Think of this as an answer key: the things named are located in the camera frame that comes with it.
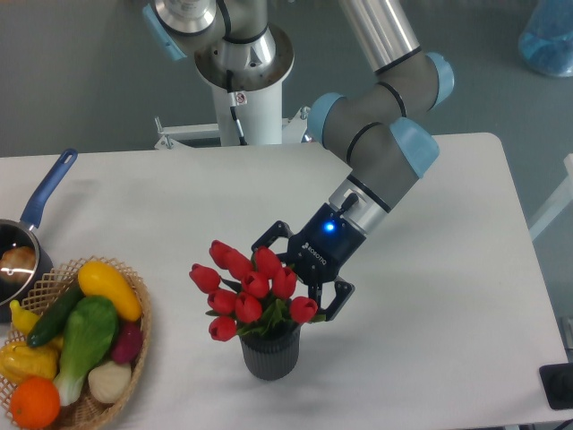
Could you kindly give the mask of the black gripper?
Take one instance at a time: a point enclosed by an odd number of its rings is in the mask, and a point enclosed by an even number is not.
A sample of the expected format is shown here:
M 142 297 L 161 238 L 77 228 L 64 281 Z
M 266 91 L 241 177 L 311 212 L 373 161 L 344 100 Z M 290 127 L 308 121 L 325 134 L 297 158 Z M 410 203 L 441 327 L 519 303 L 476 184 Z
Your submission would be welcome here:
M 330 322 L 336 318 L 355 292 L 355 285 L 340 278 L 338 273 L 365 235 L 324 203 L 294 235 L 285 221 L 277 220 L 251 246 L 251 261 L 260 247 L 270 248 L 278 239 L 287 243 L 286 264 L 292 265 L 296 275 L 307 288 L 308 297 L 318 306 L 312 323 Z M 334 297 L 323 307 L 323 283 L 330 282 Z

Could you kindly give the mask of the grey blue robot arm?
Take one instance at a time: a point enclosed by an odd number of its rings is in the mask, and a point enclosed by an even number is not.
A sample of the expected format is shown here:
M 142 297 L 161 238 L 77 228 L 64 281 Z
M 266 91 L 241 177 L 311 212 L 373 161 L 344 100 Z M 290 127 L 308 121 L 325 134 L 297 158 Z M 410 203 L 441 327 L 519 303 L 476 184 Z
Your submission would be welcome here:
M 341 9 L 376 77 L 358 99 L 337 93 L 310 107 L 304 134 L 344 161 L 350 174 L 298 233 L 275 223 L 258 240 L 287 240 L 282 254 L 309 297 L 336 295 L 319 309 L 332 320 L 354 292 L 341 267 L 438 158 L 437 142 L 414 116 L 452 92 L 454 74 L 426 53 L 397 1 L 344 1 Z M 191 57 L 211 87 L 220 143 L 280 144 L 286 139 L 282 83 L 294 63 L 286 33 L 269 21 L 263 1 L 150 1 L 143 17 L 174 60 Z

